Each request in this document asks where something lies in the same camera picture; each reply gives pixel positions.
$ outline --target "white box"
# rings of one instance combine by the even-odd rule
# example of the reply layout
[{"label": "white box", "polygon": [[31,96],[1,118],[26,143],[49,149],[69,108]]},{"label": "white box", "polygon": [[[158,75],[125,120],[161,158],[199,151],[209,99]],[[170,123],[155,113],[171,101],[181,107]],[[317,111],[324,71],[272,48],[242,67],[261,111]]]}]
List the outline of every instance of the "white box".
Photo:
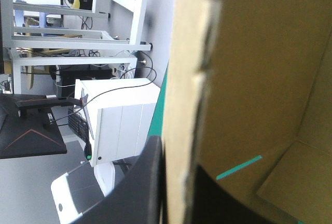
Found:
[{"label": "white box", "polygon": [[[146,78],[76,80],[75,98],[84,89],[88,101],[96,95],[122,87],[148,84]],[[93,137],[91,166],[137,156],[144,148],[160,89],[153,83],[105,93],[87,105]]]}]

